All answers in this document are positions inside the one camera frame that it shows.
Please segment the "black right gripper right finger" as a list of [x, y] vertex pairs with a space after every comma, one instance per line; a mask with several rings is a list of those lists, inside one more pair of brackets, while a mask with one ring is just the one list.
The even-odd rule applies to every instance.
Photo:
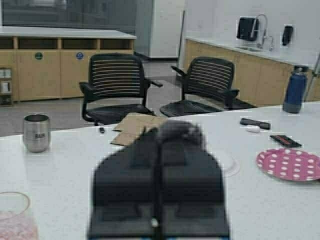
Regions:
[[156, 239], [228, 239], [223, 174], [203, 146], [163, 143], [156, 157]]

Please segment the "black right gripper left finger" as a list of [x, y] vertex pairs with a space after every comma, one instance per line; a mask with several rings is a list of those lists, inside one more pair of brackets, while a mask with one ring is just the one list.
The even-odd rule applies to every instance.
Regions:
[[96, 167], [91, 187], [89, 240], [154, 237], [153, 163], [157, 155], [153, 128], [111, 153]]

